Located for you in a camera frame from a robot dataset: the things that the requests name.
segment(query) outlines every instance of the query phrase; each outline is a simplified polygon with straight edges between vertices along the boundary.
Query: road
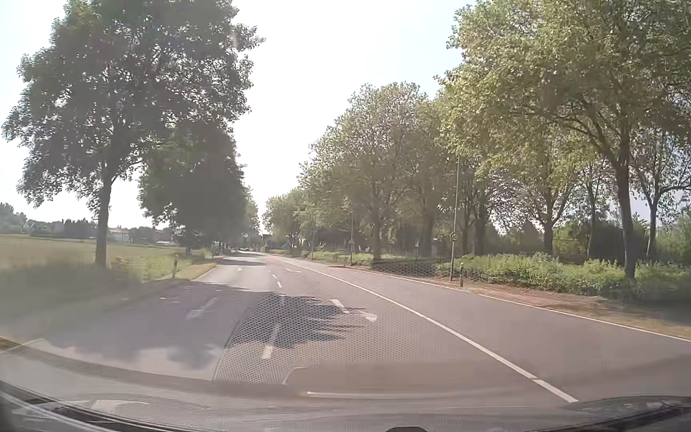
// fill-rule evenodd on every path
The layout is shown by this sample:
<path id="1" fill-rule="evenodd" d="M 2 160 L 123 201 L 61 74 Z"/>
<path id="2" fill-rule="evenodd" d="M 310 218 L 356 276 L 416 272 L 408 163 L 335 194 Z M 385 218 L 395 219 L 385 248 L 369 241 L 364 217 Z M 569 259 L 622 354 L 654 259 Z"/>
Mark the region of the road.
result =
<path id="1" fill-rule="evenodd" d="M 691 395 L 691 342 L 390 275 L 262 254 L 35 348 L 205 383 L 312 398 L 460 395 L 557 406 Z"/>

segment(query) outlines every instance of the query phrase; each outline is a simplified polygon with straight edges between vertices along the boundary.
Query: grass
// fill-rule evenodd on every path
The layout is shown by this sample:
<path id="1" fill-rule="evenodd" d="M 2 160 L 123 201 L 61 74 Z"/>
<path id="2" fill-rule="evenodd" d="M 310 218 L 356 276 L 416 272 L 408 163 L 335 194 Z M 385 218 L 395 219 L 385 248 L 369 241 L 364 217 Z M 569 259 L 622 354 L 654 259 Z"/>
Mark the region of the grass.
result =
<path id="1" fill-rule="evenodd" d="M 196 278 L 214 266 L 205 262 L 208 250 L 186 255 L 182 248 L 110 243 L 108 268 L 98 268 L 94 248 L 92 240 L 0 234 L 0 323 L 66 304 L 155 293 L 167 286 L 160 279 L 171 278 L 175 254 L 177 280 Z"/>
<path id="2" fill-rule="evenodd" d="M 40 267 L 55 260 L 90 264 L 94 262 L 94 254 L 94 240 L 0 234 L 0 269 Z M 155 276 L 158 272 L 152 269 L 163 267 L 164 262 L 161 256 L 170 257 L 169 270 L 172 270 L 174 254 L 183 255 L 184 250 L 166 246 L 122 243 L 108 243 L 107 248 L 109 266 L 114 266 L 117 261 L 124 260 L 127 266 L 139 267 L 141 275 L 150 274 L 151 278 L 159 277 Z"/>

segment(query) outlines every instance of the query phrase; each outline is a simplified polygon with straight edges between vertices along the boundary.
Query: sky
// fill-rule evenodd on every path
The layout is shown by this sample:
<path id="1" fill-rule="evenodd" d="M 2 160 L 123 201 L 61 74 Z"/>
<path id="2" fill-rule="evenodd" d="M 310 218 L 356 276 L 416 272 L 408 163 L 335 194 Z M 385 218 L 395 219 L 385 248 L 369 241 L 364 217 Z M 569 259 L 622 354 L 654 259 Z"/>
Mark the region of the sky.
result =
<path id="1" fill-rule="evenodd" d="M 251 112 L 234 124 L 259 215 L 266 199 L 297 184 L 309 144 L 348 106 L 364 83 L 415 82 L 438 89 L 435 75 L 460 63 L 447 50 L 455 11 L 465 0 L 351 0 L 350 2 L 234 0 L 237 22 L 255 25 L 266 41 L 249 52 L 254 61 L 247 93 Z M 86 201 L 67 192 L 39 208 L 15 191 L 27 150 L 6 142 L 1 126 L 24 88 L 16 67 L 24 54 L 48 44 L 64 0 L 0 0 L 0 202 L 41 221 L 91 218 Z M 114 182 L 110 226 L 150 226 L 137 200 L 136 182 Z M 634 211 L 647 214 L 643 203 Z"/>

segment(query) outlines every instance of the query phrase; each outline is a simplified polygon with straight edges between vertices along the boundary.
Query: green shrub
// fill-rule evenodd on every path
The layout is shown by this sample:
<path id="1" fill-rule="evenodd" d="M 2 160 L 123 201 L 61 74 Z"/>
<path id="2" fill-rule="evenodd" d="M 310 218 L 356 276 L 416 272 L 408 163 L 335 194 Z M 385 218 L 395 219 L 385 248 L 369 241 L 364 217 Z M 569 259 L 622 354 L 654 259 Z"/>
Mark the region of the green shrub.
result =
<path id="1" fill-rule="evenodd" d="M 583 265 L 562 264 L 546 254 L 466 255 L 455 260 L 455 270 L 463 263 L 464 277 L 491 284 L 509 284 L 538 290 L 571 294 L 608 295 L 625 281 L 623 271 L 607 261 L 589 260 Z M 437 264 L 439 274 L 448 274 L 449 263 Z"/>
<path id="2" fill-rule="evenodd" d="M 571 294 L 602 295 L 607 298 L 642 303 L 691 305 L 691 268 L 665 264 L 640 264 L 637 282 L 631 285 L 623 270 L 603 260 L 582 265 L 562 264 L 546 254 L 466 255 L 455 260 L 455 270 L 463 263 L 465 278 L 492 284 L 550 290 Z M 449 274 L 449 263 L 436 265 L 437 275 Z"/>

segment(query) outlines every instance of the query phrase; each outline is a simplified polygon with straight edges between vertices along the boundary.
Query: house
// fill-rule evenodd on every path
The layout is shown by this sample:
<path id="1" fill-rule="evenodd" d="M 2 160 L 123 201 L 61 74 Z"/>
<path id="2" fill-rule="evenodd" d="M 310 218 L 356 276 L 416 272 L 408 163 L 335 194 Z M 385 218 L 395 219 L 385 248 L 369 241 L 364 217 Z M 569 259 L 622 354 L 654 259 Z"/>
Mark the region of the house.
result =
<path id="1" fill-rule="evenodd" d="M 130 230 L 126 228 L 116 227 L 108 229 L 108 240 L 116 241 L 117 243 L 129 243 L 130 242 Z"/>

